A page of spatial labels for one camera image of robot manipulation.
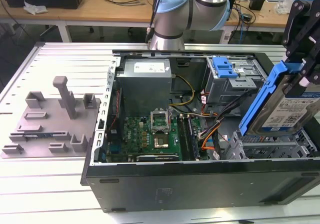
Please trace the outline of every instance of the gray base plate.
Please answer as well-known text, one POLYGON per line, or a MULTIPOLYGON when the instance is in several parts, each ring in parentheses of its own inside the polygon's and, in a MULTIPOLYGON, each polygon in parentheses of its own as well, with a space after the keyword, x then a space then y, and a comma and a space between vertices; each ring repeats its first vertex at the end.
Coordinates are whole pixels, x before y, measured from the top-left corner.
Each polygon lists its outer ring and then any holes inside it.
MULTIPOLYGON (((41 109, 27 107, 17 124, 16 129, 12 133, 18 133, 17 129, 20 126, 37 126, 41 125, 42 129, 38 133, 53 133, 53 132, 66 132, 70 137, 75 135, 75 138, 80 142, 82 136, 85 135, 87 142, 93 136, 95 130, 100 100, 96 98, 97 108, 85 109, 83 100, 76 98, 75 110, 76 119, 70 119, 67 110, 61 108, 59 99, 48 98, 45 101, 41 101, 41 109), (46 119, 25 119, 26 114, 30 113, 47 113, 46 119)), ((4 146, 9 150, 3 150, 0 154, 2 158, 47 158, 47 157, 84 157, 86 155, 87 145, 83 150, 75 151, 75 147, 71 145, 71 139, 69 140, 56 140, 55 138, 27 138, 27 140, 15 140, 4 146), (51 151, 49 149, 50 144, 53 147, 58 144, 64 143, 64 148, 57 148, 51 151), (19 144, 23 150, 20 152, 15 151, 15 148, 10 148, 16 144, 19 144)))

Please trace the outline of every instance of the motherboard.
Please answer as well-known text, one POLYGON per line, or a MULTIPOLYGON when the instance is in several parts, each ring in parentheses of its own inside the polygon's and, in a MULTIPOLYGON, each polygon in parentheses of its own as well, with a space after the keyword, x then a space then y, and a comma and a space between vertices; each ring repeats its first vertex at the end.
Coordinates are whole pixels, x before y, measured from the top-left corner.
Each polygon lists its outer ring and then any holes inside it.
POLYGON ((111 143, 106 157, 111 162, 195 160, 201 131, 197 117, 128 116, 121 143, 111 143))

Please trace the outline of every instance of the blue drive bracket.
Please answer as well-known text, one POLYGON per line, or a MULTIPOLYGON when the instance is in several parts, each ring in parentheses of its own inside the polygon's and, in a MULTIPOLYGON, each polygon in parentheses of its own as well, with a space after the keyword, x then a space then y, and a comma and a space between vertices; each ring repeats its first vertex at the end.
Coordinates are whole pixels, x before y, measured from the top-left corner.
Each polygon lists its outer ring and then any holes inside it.
POLYGON ((232 68, 232 64, 226 57, 213 57, 212 65, 219 78, 237 78, 238 74, 232 68))
POLYGON ((285 65, 283 61, 281 61, 279 64, 276 64, 272 68, 271 73, 267 77, 264 85, 256 95, 253 103, 251 104, 251 106, 249 107, 248 111, 246 112, 239 124, 239 129, 243 136, 246 134, 249 128, 250 121, 255 117, 260 106, 262 106, 265 103, 267 97, 270 94, 274 93, 274 91, 276 90, 276 81, 279 78, 280 74, 287 71, 288 67, 285 65))

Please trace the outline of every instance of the floor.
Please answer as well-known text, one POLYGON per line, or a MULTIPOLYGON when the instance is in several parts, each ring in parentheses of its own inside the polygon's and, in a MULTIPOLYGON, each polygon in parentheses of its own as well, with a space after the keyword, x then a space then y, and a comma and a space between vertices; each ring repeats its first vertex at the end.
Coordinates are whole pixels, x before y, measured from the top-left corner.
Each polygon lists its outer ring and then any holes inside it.
MULTIPOLYGON (((23 25, 25 30, 33 37, 35 41, 40 40, 40 34, 45 31, 44 25, 23 25)), ((27 36, 22 29, 16 25, 15 35, 10 36, 3 26, 0 25, 0 92, 8 83, 10 78, 24 61, 30 50, 34 46, 33 40, 27 36)), ((93 27, 94 33, 90 33, 87 26, 70 26, 70 34, 73 42, 97 43, 100 42, 98 27, 93 27)), ((143 43, 145 42, 146 29, 132 28, 132 35, 128 35, 126 27, 104 27, 104 42, 106 43, 143 43)), ((196 31, 194 41, 189 40, 190 32, 184 33, 185 43, 204 43, 218 44, 222 31, 196 31)), ((251 32, 245 33, 242 44, 254 45, 278 45, 279 42, 272 42, 272 34, 269 32, 251 32)), ((237 31, 231 44, 238 44, 240 32, 237 31)), ((58 29, 53 30, 45 37, 46 42, 61 42, 58 29)))

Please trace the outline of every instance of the metal table surface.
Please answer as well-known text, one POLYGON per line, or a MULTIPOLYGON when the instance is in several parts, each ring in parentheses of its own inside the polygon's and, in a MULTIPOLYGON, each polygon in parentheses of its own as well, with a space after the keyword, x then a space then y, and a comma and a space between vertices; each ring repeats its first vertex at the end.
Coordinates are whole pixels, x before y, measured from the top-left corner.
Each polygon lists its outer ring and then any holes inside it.
MULTIPOLYGON (((36 46, 0 94, 0 147, 27 106, 29 91, 57 97, 53 77, 68 78, 75 97, 102 95, 112 49, 146 50, 132 43, 46 43, 36 46)), ((187 44, 187 50, 263 52, 274 62, 282 46, 187 44)), ((254 223, 318 224, 320 187, 284 206, 104 213, 90 187, 81 186, 84 157, 0 159, 0 223, 254 223)))

